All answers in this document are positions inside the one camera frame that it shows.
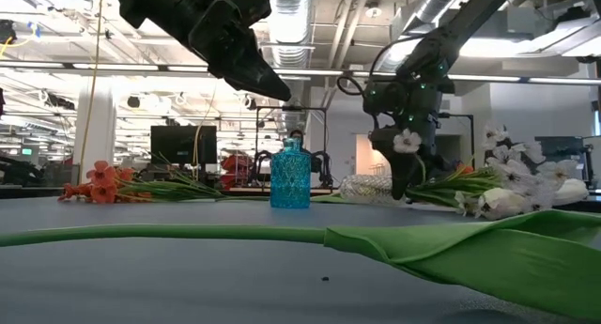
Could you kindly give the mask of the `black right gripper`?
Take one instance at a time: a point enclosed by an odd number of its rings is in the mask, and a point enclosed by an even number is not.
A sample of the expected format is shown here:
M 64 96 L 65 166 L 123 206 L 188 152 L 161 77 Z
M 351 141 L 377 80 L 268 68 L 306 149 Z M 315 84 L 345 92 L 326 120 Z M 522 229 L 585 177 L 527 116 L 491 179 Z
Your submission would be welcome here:
M 369 133 L 372 148 L 380 153 L 392 170 L 392 196 L 400 200 L 409 186 L 428 175 L 448 174 L 452 165 L 439 154 L 434 123 L 402 120 L 400 124 L 379 126 Z

